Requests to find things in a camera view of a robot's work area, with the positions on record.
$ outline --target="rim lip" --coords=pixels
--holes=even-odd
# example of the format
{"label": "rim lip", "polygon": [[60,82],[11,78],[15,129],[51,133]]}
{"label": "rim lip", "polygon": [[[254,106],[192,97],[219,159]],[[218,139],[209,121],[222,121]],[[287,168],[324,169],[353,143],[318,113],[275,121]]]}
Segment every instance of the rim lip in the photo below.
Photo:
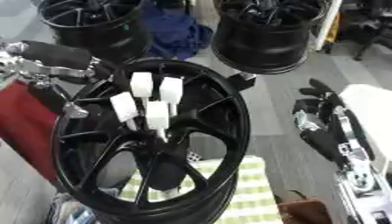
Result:
{"label": "rim lip", "polygon": [[[120,199],[115,199],[112,198],[111,202],[116,202],[119,203],[120,205],[117,207],[110,207],[110,206],[105,206],[102,204],[101,201],[98,201],[97,198],[94,196],[102,196],[104,193],[100,191],[96,191],[95,193],[89,193],[86,194],[84,192],[77,192],[74,189],[74,185],[68,179],[66,172],[64,171],[64,166],[61,163],[60,159],[60,150],[61,150],[61,143],[60,140],[58,139],[58,136],[60,134],[60,130],[64,129],[64,123],[67,124],[69,119],[66,119],[64,116],[59,116],[55,128],[52,133],[52,150],[53,150],[53,161],[55,164],[56,171],[58,173],[58,179],[60,183],[68,190],[69,193],[71,193],[77,200],[82,202],[83,204],[93,208],[94,210],[98,212],[104,212],[105,214],[113,214],[113,215],[124,215],[124,214],[129,214],[132,212],[133,215],[138,216],[138,215],[151,215],[154,218],[159,218],[159,215],[165,215],[169,212],[175,211],[175,210],[183,210],[185,207],[189,207],[191,205],[198,204],[200,202],[203,202],[205,200],[208,200],[210,197],[213,197],[231,178],[232,176],[236,173],[238,170],[239,165],[241,164],[242,159],[244,158],[248,145],[249,145],[249,139],[250,139],[250,120],[249,120],[249,112],[247,109],[247,106],[245,104],[245,101],[243,100],[242,96],[240,93],[232,87],[226,79],[216,73],[214,70],[207,68],[205,66],[201,66],[198,64],[194,64],[191,62],[186,62],[186,61],[176,61],[176,60],[165,60],[165,59],[150,59],[150,60],[142,60],[135,62],[134,64],[131,65],[126,65],[125,67],[137,67],[142,65],[143,63],[156,63],[157,65],[163,64],[163,63],[169,63],[174,66],[179,66],[179,67],[192,67],[196,68],[199,70],[205,70],[208,73],[208,77],[212,79],[213,81],[217,82],[220,84],[220,87],[225,90],[225,92],[229,95],[233,96],[233,103],[235,104],[235,107],[238,109],[239,112],[239,122],[243,126],[243,130],[241,132],[240,138],[240,144],[238,145],[237,150],[231,150],[232,153],[230,152],[230,149],[227,149],[227,154],[226,156],[222,159],[220,165],[217,167],[215,170],[214,174],[208,179],[209,183],[213,183],[212,185],[209,185],[206,189],[204,189],[201,192],[195,192],[191,191],[189,193],[186,193],[184,195],[181,195],[175,199],[167,200],[164,202],[158,202],[158,203],[153,203],[157,207],[159,205],[162,205],[165,202],[171,201],[171,202],[176,202],[175,205],[173,206],[167,206],[167,207],[159,207],[159,208],[153,208],[151,210],[138,210],[135,209],[133,203],[127,202],[124,200]],[[98,88],[100,85],[106,83],[105,80],[99,81],[95,83],[92,86],[87,86],[84,87],[73,99],[77,99],[80,97],[85,97],[88,92],[90,92],[92,89]],[[226,179],[221,180],[221,178],[217,177],[216,173],[221,173],[221,174],[226,174]]]}
{"label": "rim lip", "polygon": [[220,15],[220,19],[229,18],[240,25],[244,25],[244,26],[246,26],[248,28],[252,28],[252,29],[255,28],[257,30],[271,30],[271,31],[277,31],[277,32],[284,32],[285,30],[292,30],[292,29],[296,30],[298,28],[313,26],[315,23],[317,23],[319,20],[321,20],[326,15],[326,11],[327,11],[326,2],[323,0],[314,0],[314,1],[317,2],[320,7],[319,11],[318,11],[318,15],[316,17],[313,17],[312,19],[307,20],[307,21],[303,21],[299,24],[287,24],[287,25],[279,25],[279,26],[270,26],[270,25],[265,25],[265,24],[255,24],[255,23],[244,22],[236,17],[232,17],[232,16],[228,15],[228,13],[221,8],[221,3],[219,3],[219,5],[217,5],[216,10],[218,11],[218,13]]}
{"label": "rim lip", "polygon": [[237,69],[242,72],[251,73],[251,74],[260,74],[260,75],[274,75],[274,74],[288,73],[289,71],[297,69],[302,64],[304,64],[307,57],[308,57],[308,51],[304,51],[304,55],[301,58],[299,58],[298,61],[296,61],[294,63],[291,63],[286,66],[276,66],[274,68],[266,68],[266,67],[263,67],[263,65],[260,65],[259,67],[240,65],[240,63],[236,63],[236,62],[232,61],[231,59],[228,59],[228,57],[223,55],[218,50],[218,47],[216,47],[216,44],[215,44],[215,40],[213,40],[211,48],[213,50],[213,54],[220,61],[222,61],[224,64],[226,64],[227,66],[232,67],[232,68]]}
{"label": "rim lip", "polygon": [[38,14],[40,15],[40,20],[43,23],[49,25],[50,27],[53,27],[56,29],[88,29],[88,28],[91,29],[91,28],[96,28],[100,25],[104,26],[104,25],[112,25],[112,24],[117,24],[117,23],[118,24],[125,23],[128,20],[128,18],[130,18],[134,14],[137,14],[142,9],[144,1],[145,0],[139,0],[139,4],[136,7],[134,7],[129,13],[125,14],[122,17],[118,17],[114,20],[110,20],[110,21],[107,21],[104,23],[89,24],[89,25],[83,25],[83,26],[71,26],[71,25],[55,24],[53,22],[50,22],[48,19],[46,19],[44,17],[44,13],[43,13],[43,11],[45,10],[45,9],[43,9],[43,7],[48,3],[47,0],[44,0],[44,1],[42,1],[42,3],[39,4],[37,11],[38,11]]}

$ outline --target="bag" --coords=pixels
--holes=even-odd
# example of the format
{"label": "bag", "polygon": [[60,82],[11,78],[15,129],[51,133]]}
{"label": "bag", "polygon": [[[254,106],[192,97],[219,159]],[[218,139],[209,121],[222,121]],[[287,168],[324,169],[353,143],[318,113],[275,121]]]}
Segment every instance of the bag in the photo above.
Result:
{"label": "bag", "polygon": [[301,192],[301,200],[278,204],[284,224],[333,224],[326,206],[317,199],[307,199]]}

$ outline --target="metal bracket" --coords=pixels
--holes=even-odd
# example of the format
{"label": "metal bracket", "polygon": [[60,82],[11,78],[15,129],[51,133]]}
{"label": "metal bracket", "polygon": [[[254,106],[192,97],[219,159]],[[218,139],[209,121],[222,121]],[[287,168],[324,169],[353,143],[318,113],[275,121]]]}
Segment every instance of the metal bracket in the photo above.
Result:
{"label": "metal bracket", "polygon": [[239,72],[227,78],[239,92],[242,90],[252,88],[256,84],[257,74]]}

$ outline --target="blue fabric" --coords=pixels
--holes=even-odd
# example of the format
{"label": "blue fabric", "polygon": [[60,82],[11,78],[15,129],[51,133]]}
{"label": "blue fabric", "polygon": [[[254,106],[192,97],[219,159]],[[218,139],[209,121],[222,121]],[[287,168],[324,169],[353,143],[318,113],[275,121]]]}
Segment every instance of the blue fabric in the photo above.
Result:
{"label": "blue fabric", "polygon": [[143,25],[152,34],[148,56],[185,60],[199,49],[207,48],[213,31],[187,15],[184,9],[159,9],[146,1],[142,15]]}

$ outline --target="office chair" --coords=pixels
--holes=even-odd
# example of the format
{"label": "office chair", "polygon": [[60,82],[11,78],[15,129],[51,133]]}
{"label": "office chair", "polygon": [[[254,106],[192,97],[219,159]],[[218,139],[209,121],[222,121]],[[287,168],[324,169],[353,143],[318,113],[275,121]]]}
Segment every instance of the office chair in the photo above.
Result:
{"label": "office chair", "polygon": [[390,0],[364,0],[362,4],[363,12],[374,20],[372,25],[362,28],[366,32],[366,40],[354,56],[355,60],[362,60],[365,51],[375,42],[383,41],[385,38],[392,39],[392,36],[385,32],[392,28],[392,1]]}

